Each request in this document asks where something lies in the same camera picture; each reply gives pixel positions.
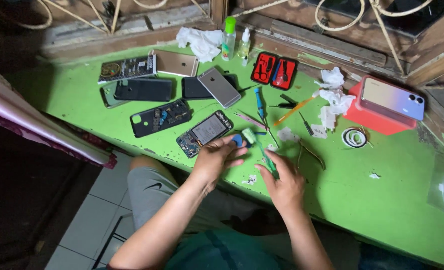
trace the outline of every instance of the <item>plastic bottle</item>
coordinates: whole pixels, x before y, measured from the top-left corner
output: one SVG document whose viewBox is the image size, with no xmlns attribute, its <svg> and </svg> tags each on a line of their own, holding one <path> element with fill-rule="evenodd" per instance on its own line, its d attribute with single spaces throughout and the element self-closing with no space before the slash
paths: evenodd
<svg viewBox="0 0 444 270">
<path fill-rule="evenodd" d="M 235 23 L 234 17 L 227 17 L 225 20 L 225 31 L 222 37 L 222 59 L 228 61 L 233 57 L 235 48 Z"/>
<path fill-rule="evenodd" d="M 246 28 L 242 34 L 242 41 L 239 46 L 239 57 L 245 58 L 248 57 L 250 50 L 250 32 L 249 28 Z"/>
</svg>

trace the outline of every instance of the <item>toothbrush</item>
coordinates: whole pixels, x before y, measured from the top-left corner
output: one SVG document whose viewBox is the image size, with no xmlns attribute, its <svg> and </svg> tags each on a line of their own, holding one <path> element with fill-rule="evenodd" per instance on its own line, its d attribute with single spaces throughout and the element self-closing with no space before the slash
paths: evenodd
<svg viewBox="0 0 444 270">
<path fill-rule="evenodd" d="M 267 156 L 267 154 L 264 152 L 264 148 L 262 144 L 257 141 L 257 137 L 255 136 L 254 132 L 250 128 L 246 128 L 242 131 L 242 134 L 247 138 L 247 141 L 251 144 L 257 144 L 262 152 L 263 157 L 265 158 L 265 162 L 267 163 L 268 168 L 272 172 L 272 175 L 275 179 L 279 178 L 279 173 L 277 172 L 277 169 L 275 168 L 275 164 L 273 161 Z"/>
</svg>

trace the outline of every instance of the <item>scissors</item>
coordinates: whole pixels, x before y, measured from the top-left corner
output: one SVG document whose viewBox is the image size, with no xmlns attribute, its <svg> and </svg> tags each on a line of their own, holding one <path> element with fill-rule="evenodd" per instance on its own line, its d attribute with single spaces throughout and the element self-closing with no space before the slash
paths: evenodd
<svg viewBox="0 0 444 270">
<path fill-rule="evenodd" d="M 259 70 L 258 70 L 258 72 L 254 73 L 254 79 L 260 80 L 260 81 L 267 80 L 267 73 L 262 72 L 262 64 L 259 64 L 258 66 L 259 66 Z"/>
</svg>

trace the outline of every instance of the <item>black screwdriver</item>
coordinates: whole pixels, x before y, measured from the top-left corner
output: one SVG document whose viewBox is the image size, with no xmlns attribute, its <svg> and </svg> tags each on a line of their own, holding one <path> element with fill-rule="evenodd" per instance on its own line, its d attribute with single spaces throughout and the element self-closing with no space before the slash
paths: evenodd
<svg viewBox="0 0 444 270">
<path fill-rule="evenodd" d="M 305 120 L 305 118 L 303 118 L 303 115 L 300 112 L 299 112 L 299 114 L 300 114 L 300 117 L 302 117 L 303 124 L 305 125 L 305 128 L 307 128 L 307 131 L 309 132 L 310 136 L 313 136 L 314 132 L 310 128 L 309 123 L 307 123 L 307 121 Z"/>
</svg>

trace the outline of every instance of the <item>phone box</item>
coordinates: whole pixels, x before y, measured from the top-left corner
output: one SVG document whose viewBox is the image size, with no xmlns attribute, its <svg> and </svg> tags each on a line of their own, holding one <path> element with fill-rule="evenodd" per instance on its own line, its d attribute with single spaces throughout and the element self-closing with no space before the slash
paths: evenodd
<svg viewBox="0 0 444 270">
<path fill-rule="evenodd" d="M 377 105 L 375 105 L 373 109 L 361 106 L 361 102 L 363 102 L 361 100 L 362 87 L 367 78 L 379 80 L 367 75 L 363 77 L 358 84 L 350 88 L 349 95 L 356 96 L 356 99 L 352 101 L 352 105 L 347 111 L 347 114 L 343 115 L 345 119 L 354 121 L 384 135 L 392 135 L 397 132 L 417 127 L 417 120 L 407 116 L 397 114 Z"/>
</svg>

